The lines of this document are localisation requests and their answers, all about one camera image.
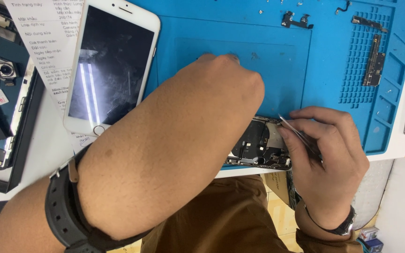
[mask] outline white desk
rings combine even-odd
[[[391,133],[390,143],[386,153],[368,156],[370,161],[387,160],[405,157],[405,82],[401,93],[400,105],[397,110],[395,124]],[[48,94],[43,95],[37,116],[36,126],[29,147],[28,158],[21,182],[7,194],[0,193],[0,201],[11,199],[17,192],[29,186],[38,179],[50,175],[58,166],[73,156],[73,149],[68,139],[62,120],[54,108]],[[261,168],[243,168],[220,171],[217,177],[253,175],[275,172]],[[8,180],[10,169],[0,171],[0,180]]]

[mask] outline wristwatch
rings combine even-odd
[[[351,206],[351,209],[349,211],[348,217],[346,217],[346,220],[340,224],[340,226],[338,226],[335,229],[324,229],[322,228],[320,225],[318,225],[311,217],[311,215],[309,214],[309,210],[307,210],[307,206],[304,205],[304,209],[307,212],[307,215],[309,216],[309,218],[321,229],[323,229],[326,232],[329,232],[331,234],[336,234],[336,235],[349,235],[351,233],[352,230],[352,225],[354,224],[354,220],[356,218],[356,211],[354,210],[354,208]]]
[[[104,253],[142,239],[149,232],[115,241],[86,220],[77,192],[79,174],[76,166],[89,146],[51,175],[45,200],[48,225],[54,236],[66,247],[65,253]]]

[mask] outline disassembled phone housing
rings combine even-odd
[[[279,119],[256,116],[233,147],[225,164],[289,170],[290,155],[276,127]]]

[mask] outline cracked screen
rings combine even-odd
[[[135,108],[153,37],[89,6],[68,115],[113,125]]]

